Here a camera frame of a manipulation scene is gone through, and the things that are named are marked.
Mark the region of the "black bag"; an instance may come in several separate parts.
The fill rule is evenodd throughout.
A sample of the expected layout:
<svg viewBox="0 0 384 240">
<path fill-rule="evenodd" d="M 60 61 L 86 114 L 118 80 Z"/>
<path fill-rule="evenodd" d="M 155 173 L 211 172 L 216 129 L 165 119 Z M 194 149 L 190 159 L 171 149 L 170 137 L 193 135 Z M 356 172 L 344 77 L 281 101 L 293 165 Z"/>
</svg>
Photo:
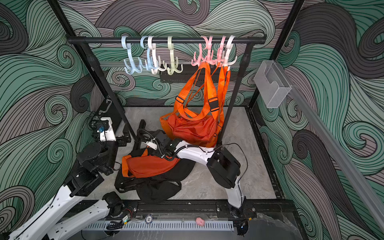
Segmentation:
<svg viewBox="0 0 384 240">
<path fill-rule="evenodd" d="M 146 204 L 159 204 L 175 196 L 182 189 L 180 181 L 148 180 L 137 187 L 141 201 Z"/>
<path fill-rule="evenodd" d="M 149 148 L 150 155 L 155 155 L 155 150 Z M 149 178 L 125 178 L 122 175 L 122 167 L 119 169 L 115 187 L 120 193 L 136 190 L 141 184 L 148 180 L 169 180 L 169 181 L 182 181 L 193 170 L 195 162 L 187 159 L 180 159 L 176 166 L 170 171 Z"/>
</svg>

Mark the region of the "rust red bag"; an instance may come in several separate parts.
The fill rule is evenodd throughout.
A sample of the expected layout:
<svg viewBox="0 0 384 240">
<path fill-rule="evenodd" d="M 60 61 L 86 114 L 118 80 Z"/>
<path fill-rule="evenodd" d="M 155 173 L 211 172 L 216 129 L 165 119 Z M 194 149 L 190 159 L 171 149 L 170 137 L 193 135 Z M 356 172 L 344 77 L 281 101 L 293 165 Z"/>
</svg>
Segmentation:
<svg viewBox="0 0 384 240">
<path fill-rule="evenodd" d="M 217 121 L 213 116 L 206 116 L 197 121 L 189 121 L 176 114 L 166 120 L 171 137 L 182 139 L 190 144 L 209 147 L 217 130 Z"/>
</svg>

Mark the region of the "orange backpack bag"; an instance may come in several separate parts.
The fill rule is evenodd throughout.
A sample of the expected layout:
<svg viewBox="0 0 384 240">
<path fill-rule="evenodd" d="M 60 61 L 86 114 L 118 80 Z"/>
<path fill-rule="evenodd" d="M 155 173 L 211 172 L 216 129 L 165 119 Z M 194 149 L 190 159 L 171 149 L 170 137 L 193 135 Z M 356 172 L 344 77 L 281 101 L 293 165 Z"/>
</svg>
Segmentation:
<svg viewBox="0 0 384 240">
<path fill-rule="evenodd" d="M 198 76 L 199 71 L 205 69 L 205 82 L 204 82 L 204 106 L 199 115 L 195 117 L 188 117 L 185 112 L 184 103 L 188 99 L 189 93 L 194 85 L 195 78 Z M 205 118 L 209 113 L 212 114 L 215 120 L 219 117 L 219 99 L 211 77 L 211 68 L 208 63 L 200 64 L 198 70 L 185 84 L 181 92 L 176 96 L 174 104 L 174 113 L 178 112 L 181 117 L 189 121 L 197 121 Z"/>
</svg>

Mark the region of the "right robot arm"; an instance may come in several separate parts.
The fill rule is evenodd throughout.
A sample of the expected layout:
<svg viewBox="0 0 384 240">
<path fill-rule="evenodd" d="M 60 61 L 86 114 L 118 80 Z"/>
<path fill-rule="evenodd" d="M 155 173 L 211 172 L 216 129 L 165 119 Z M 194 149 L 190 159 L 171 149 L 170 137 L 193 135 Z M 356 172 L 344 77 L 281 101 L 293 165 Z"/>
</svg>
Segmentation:
<svg viewBox="0 0 384 240">
<path fill-rule="evenodd" d="M 228 203 L 241 209 L 245 196 L 240 187 L 241 164 L 225 146 L 205 148 L 181 139 L 172 140 L 162 130 L 151 133 L 155 150 L 168 162 L 190 160 L 208 168 L 214 180 L 226 189 Z"/>
</svg>

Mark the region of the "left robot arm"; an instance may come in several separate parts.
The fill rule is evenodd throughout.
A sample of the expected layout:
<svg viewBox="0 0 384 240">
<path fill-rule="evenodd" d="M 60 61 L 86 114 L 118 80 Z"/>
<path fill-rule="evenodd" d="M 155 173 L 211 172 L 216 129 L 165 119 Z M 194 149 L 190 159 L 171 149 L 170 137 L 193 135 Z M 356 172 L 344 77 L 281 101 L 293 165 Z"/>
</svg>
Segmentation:
<svg viewBox="0 0 384 240">
<path fill-rule="evenodd" d="M 9 240 L 67 240 L 105 217 L 113 218 L 112 223 L 106 226 L 110 232 L 122 229 L 131 220 L 132 213 L 116 192 L 105 194 L 87 209 L 61 220 L 104 181 L 103 175 L 109 176 L 117 171 L 118 142 L 129 141 L 126 136 L 116 137 L 110 117 L 94 120 L 91 128 L 98 134 L 98 140 L 77 155 L 79 164 L 74 166 L 55 196 L 30 220 L 12 231 Z"/>
</svg>

